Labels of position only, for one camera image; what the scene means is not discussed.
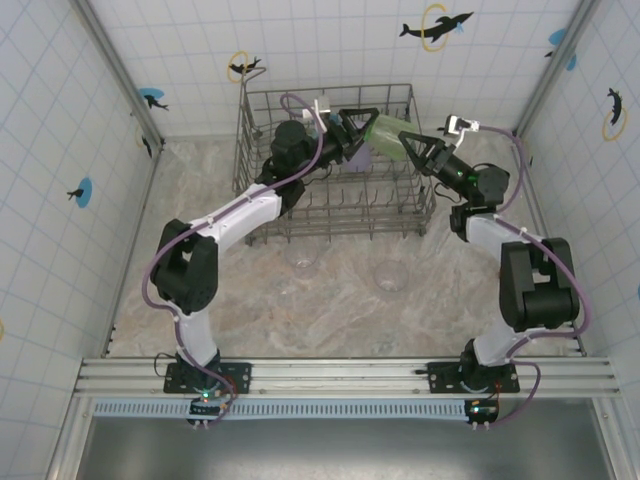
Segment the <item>purple plastic cup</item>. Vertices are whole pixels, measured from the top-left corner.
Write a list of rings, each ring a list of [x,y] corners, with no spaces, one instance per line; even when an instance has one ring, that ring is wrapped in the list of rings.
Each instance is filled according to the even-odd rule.
[[[368,152],[362,152],[360,155],[350,157],[344,160],[344,168],[350,173],[364,173],[372,163],[372,154],[369,148]]]

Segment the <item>green plastic cup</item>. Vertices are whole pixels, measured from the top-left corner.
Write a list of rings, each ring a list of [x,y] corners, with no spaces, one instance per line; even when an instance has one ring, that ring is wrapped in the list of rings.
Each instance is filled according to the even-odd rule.
[[[367,129],[364,141],[378,154],[393,161],[403,161],[406,150],[399,139],[399,134],[403,131],[418,134],[420,128],[403,119],[380,114]]]

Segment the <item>clear plastic cup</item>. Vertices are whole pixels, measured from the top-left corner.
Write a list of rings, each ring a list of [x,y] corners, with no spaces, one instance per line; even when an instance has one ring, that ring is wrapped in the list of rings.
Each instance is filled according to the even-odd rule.
[[[309,280],[317,273],[318,249],[311,243],[290,243],[284,249],[284,258],[294,276]]]
[[[400,261],[386,260],[374,269],[374,282],[385,292],[400,292],[409,282],[409,271]]]

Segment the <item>black shark blue circle sticker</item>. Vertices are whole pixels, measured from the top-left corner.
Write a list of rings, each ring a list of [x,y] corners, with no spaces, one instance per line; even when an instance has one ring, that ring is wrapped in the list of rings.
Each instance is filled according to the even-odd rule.
[[[169,106],[163,104],[161,100],[164,98],[165,93],[154,87],[143,87],[138,90],[141,98],[147,103],[149,109],[161,109],[168,111]]]

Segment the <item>black fish blue circle sticker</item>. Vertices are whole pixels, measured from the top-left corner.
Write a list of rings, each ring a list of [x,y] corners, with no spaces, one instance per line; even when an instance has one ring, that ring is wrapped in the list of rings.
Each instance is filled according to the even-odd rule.
[[[89,177],[83,178],[78,186],[66,193],[69,201],[74,201],[78,208],[86,208],[93,195],[93,182]]]

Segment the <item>grey metal panel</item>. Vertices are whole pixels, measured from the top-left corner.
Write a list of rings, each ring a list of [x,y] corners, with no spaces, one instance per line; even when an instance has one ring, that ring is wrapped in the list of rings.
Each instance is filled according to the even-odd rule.
[[[614,480],[592,408],[537,401],[487,431],[436,420],[96,419],[78,480]]]

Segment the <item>aluminium side rail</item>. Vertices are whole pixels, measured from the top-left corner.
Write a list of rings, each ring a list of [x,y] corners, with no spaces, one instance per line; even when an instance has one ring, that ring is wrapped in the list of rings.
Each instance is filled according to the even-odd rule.
[[[97,356],[99,358],[106,358],[112,350],[111,343],[113,332],[117,330],[119,311],[121,309],[123,298],[127,290],[127,279],[130,276],[130,272],[132,270],[136,245],[139,243],[141,231],[143,230],[142,225],[144,223],[144,217],[146,215],[149,197],[153,188],[156,172],[158,170],[158,164],[162,159],[162,153],[156,153],[149,160],[147,160],[146,156],[144,156],[144,159],[149,167],[146,175],[144,176],[144,183],[138,189],[140,198],[135,203],[135,209],[133,210],[132,217],[133,227],[131,230],[131,234],[127,238],[126,248],[124,249],[125,256],[118,271],[116,289],[112,296],[107,318],[105,320],[105,328],[101,332],[102,344],[100,346],[100,349],[97,350]]]
[[[535,193],[533,180],[531,179],[531,174],[528,167],[529,156],[527,154],[525,141],[519,139],[518,137],[515,137],[513,139],[513,143],[514,160],[522,179],[522,190],[524,191],[523,195],[527,200],[527,205],[530,210],[530,214],[536,231],[544,237],[551,237],[549,228],[547,227],[546,221],[544,220],[542,214],[538,196]],[[585,307],[582,301],[580,302],[580,307],[581,310],[578,317],[570,322],[571,336],[568,340],[569,346],[567,347],[567,353],[569,356],[580,355],[582,357],[586,357],[588,353],[581,338],[582,333],[580,330],[580,328],[584,325],[585,320]]]

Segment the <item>aluminium corner post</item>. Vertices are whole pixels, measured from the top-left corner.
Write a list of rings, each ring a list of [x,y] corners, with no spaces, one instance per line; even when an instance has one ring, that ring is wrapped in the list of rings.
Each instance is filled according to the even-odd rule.
[[[534,89],[513,133],[524,139],[550,98],[566,65],[576,53],[576,48],[603,0],[579,0],[577,9],[565,29],[565,35],[555,48],[550,63]]]
[[[69,3],[124,96],[131,115],[138,122],[141,135],[149,143],[153,152],[160,153],[164,147],[164,138],[90,0],[69,0]]]

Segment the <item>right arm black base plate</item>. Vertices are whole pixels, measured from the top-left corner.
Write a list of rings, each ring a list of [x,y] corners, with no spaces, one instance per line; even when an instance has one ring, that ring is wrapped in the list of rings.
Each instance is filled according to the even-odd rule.
[[[514,365],[465,366],[458,362],[430,362],[426,365],[430,391],[434,394],[519,393],[519,379]]]

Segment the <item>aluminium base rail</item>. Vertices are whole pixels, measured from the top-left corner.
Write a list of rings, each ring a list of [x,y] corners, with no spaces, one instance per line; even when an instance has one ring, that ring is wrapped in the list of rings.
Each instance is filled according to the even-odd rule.
[[[170,359],[144,357],[82,362],[74,387],[81,397],[194,397],[163,392]],[[252,379],[245,398],[405,399],[461,398],[471,394],[430,391],[430,363],[423,358],[261,358],[252,359]],[[521,391],[506,399],[616,398],[621,388],[612,365],[598,357],[521,358],[516,365]]]

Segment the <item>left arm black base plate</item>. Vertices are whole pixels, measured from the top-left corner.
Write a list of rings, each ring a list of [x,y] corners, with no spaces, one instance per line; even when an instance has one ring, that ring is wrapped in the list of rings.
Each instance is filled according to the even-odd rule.
[[[217,375],[225,382],[187,364],[174,362],[166,369],[163,392],[166,394],[196,394],[220,391],[229,392],[230,385],[236,394],[247,394],[252,379],[252,365],[246,362],[223,362],[216,366]]]

